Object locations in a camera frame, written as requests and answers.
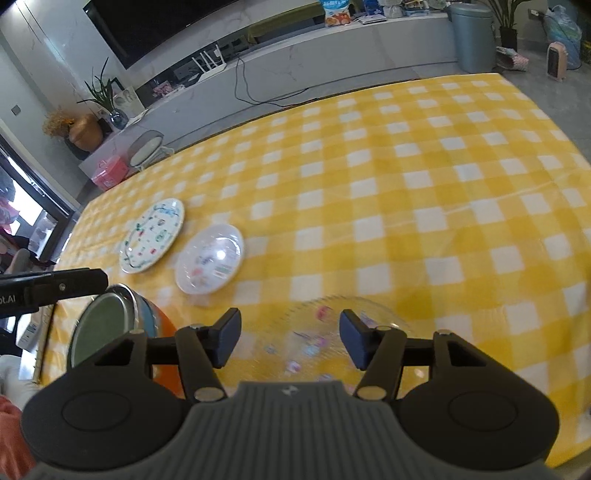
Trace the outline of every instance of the white plate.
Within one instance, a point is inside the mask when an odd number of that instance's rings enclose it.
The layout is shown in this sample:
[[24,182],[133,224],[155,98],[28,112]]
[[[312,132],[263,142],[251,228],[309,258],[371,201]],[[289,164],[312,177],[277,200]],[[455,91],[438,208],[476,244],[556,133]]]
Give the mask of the white plate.
[[212,225],[195,235],[178,257],[178,287],[191,295],[222,288],[236,274],[244,256],[244,240],[232,225]]
[[154,265],[173,244],[183,226],[184,207],[178,199],[154,203],[135,221],[123,240],[119,266],[126,273],[140,273]]

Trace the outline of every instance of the potted plant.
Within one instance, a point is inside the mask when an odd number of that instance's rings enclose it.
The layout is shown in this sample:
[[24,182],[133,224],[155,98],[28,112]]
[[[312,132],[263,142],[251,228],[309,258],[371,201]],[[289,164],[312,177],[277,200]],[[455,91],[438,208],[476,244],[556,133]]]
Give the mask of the potted plant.
[[515,10],[523,2],[530,0],[490,0],[490,5],[496,19],[500,23],[501,45],[517,51],[517,30],[515,25]]
[[107,66],[108,61],[109,59],[107,58],[102,70],[100,71],[100,76],[97,77],[94,72],[92,73],[92,85],[89,85],[88,82],[84,82],[86,84],[86,88],[88,88],[88,91],[93,98],[80,100],[77,103],[94,102],[97,105],[100,105],[102,108],[107,110],[107,112],[109,112],[109,118],[111,119],[113,126],[117,130],[123,130],[129,122],[129,117],[123,110],[115,108],[115,105],[113,104],[114,80],[106,79],[103,81],[103,74],[105,73],[105,67]]
[[47,118],[43,123],[43,133],[45,133],[49,137],[61,138],[78,160],[84,160],[86,157],[88,157],[89,151],[94,150],[98,145],[100,145],[100,143],[103,140],[103,136],[102,132],[100,132],[100,140],[93,148],[81,148],[81,146],[83,147],[85,145],[76,145],[70,141],[70,132],[72,131],[72,128],[74,125],[76,125],[76,123],[77,121],[74,118],[72,118],[71,115],[68,115],[64,112],[64,110],[60,108],[55,112],[52,112],[49,115],[47,115]]

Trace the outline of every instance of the wall outlet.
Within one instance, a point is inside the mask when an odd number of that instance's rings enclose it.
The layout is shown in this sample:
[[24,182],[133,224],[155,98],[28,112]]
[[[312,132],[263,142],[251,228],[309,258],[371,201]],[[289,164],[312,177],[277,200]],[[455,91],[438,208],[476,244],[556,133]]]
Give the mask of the wall outlet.
[[544,14],[542,12],[539,10],[533,10],[531,8],[528,8],[527,16],[530,18],[530,20],[539,20],[540,22],[544,19]]

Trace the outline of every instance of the table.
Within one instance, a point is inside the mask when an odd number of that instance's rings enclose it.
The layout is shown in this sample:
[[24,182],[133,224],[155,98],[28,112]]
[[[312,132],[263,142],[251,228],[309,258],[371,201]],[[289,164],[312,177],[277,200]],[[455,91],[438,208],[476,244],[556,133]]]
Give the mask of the table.
[[[239,307],[239,352],[220,372],[230,386],[262,378],[257,336],[299,301],[361,295],[418,335],[451,329],[550,396],[557,465],[591,446],[590,186],[576,147],[497,74],[385,85],[248,122],[132,177],[87,207],[59,268],[103,268],[177,327]],[[166,197],[186,205],[179,239],[124,274],[121,239]],[[246,260],[199,304],[174,265],[213,222],[242,231]],[[64,372],[88,300],[56,309],[43,382]]]

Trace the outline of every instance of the green plant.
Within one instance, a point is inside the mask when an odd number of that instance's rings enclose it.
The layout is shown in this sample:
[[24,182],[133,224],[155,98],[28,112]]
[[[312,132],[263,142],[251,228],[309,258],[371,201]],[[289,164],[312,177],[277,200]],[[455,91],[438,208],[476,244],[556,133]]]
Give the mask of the green plant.
[[[105,67],[107,66],[108,61],[109,57],[107,57],[107,59],[105,60],[105,64],[103,65],[103,68],[100,71],[100,77],[97,77],[93,70],[92,85],[88,85],[88,82],[84,82],[86,84],[86,88],[88,88],[88,91],[94,98],[80,100],[76,103],[94,102],[100,105],[108,112],[112,112],[113,110],[115,110],[115,105],[113,105],[113,80],[107,79],[105,82],[103,82],[103,74],[105,72]],[[98,80],[97,87],[95,87],[95,79]]]
[[489,0],[492,11],[501,27],[513,28],[515,25],[515,10],[523,2],[530,0]]

